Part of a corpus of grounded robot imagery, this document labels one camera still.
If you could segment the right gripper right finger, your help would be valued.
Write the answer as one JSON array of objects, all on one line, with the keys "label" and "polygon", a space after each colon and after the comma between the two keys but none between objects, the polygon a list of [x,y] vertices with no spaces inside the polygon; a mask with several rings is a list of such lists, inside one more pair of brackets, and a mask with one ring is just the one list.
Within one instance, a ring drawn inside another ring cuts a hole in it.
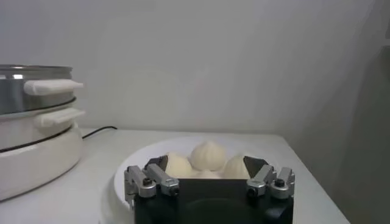
[{"label": "right gripper right finger", "polygon": [[243,162],[250,176],[246,182],[249,197],[262,197],[267,192],[278,200],[294,196],[295,173],[291,168],[282,167],[277,173],[264,159],[245,156]]}]

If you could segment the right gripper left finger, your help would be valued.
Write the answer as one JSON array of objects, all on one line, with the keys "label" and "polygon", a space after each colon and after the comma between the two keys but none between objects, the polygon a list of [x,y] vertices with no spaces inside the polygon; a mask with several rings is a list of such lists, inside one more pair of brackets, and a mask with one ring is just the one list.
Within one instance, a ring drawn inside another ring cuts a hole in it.
[{"label": "right gripper left finger", "polygon": [[128,166],[124,171],[124,196],[131,210],[135,208],[135,197],[154,198],[157,192],[169,197],[176,197],[180,192],[180,184],[166,172],[168,155],[150,159],[140,169],[138,166]]}]

